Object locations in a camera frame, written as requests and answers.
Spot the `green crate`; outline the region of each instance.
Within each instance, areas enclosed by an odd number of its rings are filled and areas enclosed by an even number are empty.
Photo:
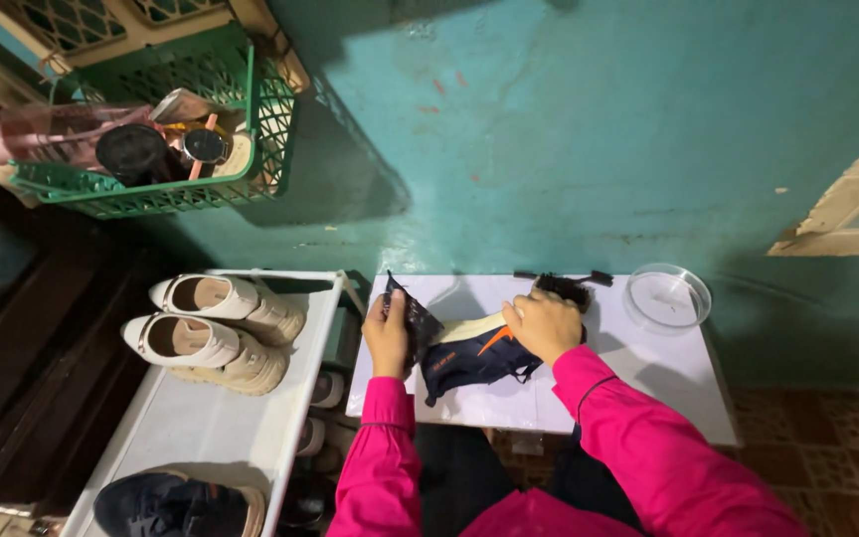
[[[14,163],[10,179],[45,203],[99,219],[193,211],[274,199],[286,190],[297,113],[293,92],[270,58],[256,57],[237,23],[77,69],[61,81],[87,102],[157,104],[175,88],[246,110],[255,140],[236,176],[125,188],[116,179],[58,163]]]

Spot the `clear plastic bowl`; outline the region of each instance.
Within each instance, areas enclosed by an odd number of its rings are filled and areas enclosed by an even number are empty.
[[[629,317],[643,329],[677,336],[708,318],[711,292],[685,268],[652,263],[628,278],[622,302]]]

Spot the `green painted wall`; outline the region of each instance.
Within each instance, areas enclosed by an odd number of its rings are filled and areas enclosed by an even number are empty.
[[[712,287],[732,383],[859,385],[859,258],[764,257],[859,155],[859,4],[270,4],[319,88],[290,192],[141,219],[162,247],[364,274],[671,262]]]

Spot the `pink shirt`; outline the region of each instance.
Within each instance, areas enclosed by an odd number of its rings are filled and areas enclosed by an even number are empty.
[[[553,367],[555,395],[582,427],[582,448],[604,462],[655,537],[803,536],[806,531],[751,471],[715,452],[674,410],[606,378],[614,372],[588,347]],[[328,536],[420,534],[412,396],[395,378],[366,388],[363,427],[337,485]],[[474,520],[463,537],[638,537],[599,514],[531,489],[514,492]]]

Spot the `pink sleeve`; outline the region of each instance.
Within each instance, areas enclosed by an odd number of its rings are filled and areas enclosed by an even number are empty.
[[[582,427],[655,537],[802,536],[800,522],[750,470],[689,421],[615,377],[588,347],[555,362],[555,395]]]
[[[360,432],[337,483],[329,536],[418,536],[420,459],[413,447],[413,397],[396,378],[366,385]]]

